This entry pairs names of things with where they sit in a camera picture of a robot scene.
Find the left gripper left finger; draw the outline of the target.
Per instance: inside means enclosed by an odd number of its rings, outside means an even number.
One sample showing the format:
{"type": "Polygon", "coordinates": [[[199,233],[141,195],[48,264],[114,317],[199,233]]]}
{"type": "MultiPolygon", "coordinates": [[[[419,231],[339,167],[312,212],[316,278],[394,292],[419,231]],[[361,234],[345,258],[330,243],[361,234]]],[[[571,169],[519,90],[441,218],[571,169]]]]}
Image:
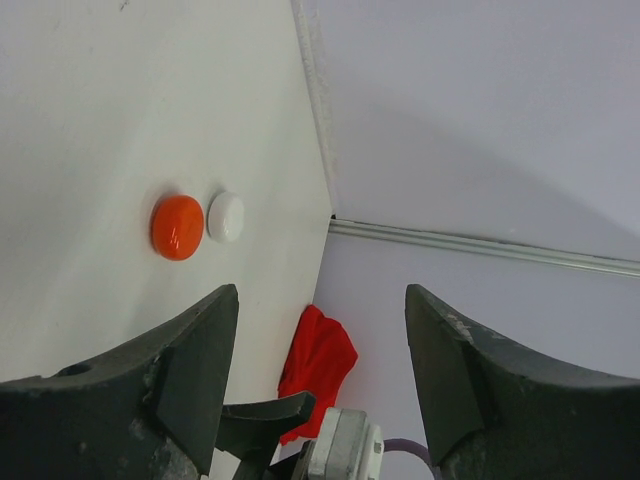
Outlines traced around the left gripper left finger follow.
{"type": "Polygon", "coordinates": [[[239,300],[223,285],[175,318],[53,376],[1,385],[4,479],[209,473],[239,300]]]}

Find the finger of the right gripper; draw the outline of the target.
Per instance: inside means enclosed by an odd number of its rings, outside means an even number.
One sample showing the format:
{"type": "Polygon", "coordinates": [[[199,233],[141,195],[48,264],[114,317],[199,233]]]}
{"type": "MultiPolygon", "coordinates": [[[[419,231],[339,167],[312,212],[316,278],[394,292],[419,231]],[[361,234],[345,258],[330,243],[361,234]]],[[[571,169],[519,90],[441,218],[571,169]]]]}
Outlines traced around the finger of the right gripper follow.
{"type": "Polygon", "coordinates": [[[307,423],[315,396],[302,391],[269,401],[224,405],[215,447],[239,460],[233,479],[262,479],[281,438],[307,423]]]}

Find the orange charging case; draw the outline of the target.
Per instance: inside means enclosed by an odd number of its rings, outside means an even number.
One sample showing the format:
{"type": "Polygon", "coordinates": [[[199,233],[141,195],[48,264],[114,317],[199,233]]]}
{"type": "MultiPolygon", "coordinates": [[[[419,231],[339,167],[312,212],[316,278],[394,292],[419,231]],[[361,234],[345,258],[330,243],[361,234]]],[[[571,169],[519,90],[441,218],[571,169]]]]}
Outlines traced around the orange charging case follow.
{"type": "Polygon", "coordinates": [[[165,259],[184,261],[199,248],[204,235],[204,213],[189,195],[169,195],[157,204],[150,222],[154,250],[165,259]]]}

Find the white charging case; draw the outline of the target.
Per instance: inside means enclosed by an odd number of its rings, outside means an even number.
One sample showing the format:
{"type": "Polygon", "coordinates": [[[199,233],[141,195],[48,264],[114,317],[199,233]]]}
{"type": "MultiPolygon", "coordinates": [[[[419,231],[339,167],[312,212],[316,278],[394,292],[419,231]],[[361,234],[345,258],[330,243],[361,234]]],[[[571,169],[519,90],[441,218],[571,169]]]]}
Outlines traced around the white charging case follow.
{"type": "Polygon", "coordinates": [[[243,232],[245,206],[234,192],[219,193],[209,206],[207,229],[209,236],[218,243],[235,242],[243,232]]]}

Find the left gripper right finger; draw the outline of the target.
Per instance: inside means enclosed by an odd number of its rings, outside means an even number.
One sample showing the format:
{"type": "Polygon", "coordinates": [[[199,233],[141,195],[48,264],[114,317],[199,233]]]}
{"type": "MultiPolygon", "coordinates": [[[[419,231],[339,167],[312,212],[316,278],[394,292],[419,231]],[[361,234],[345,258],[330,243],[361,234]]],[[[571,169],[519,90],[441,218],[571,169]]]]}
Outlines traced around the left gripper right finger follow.
{"type": "Polygon", "coordinates": [[[638,478],[638,380],[539,353],[418,284],[406,288],[405,321],[443,478],[638,478]]]}

